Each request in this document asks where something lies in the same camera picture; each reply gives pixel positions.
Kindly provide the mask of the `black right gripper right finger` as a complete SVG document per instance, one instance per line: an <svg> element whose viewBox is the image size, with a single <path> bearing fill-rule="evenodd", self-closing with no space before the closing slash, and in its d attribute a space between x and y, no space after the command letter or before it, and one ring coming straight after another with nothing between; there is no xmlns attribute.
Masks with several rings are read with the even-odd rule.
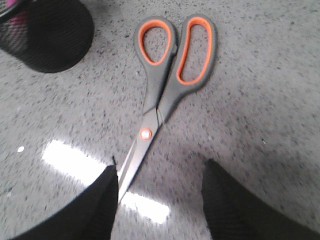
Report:
<svg viewBox="0 0 320 240"><path fill-rule="evenodd" d="M212 159L205 163L203 211L215 240L318 240L320 234L276 211Z"/></svg>

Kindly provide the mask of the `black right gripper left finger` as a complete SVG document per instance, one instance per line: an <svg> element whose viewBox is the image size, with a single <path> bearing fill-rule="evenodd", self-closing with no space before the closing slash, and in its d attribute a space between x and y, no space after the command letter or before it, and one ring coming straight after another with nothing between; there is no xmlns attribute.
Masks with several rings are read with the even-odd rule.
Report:
<svg viewBox="0 0 320 240"><path fill-rule="evenodd" d="M109 240L118 207L116 160L79 196L15 240Z"/></svg>

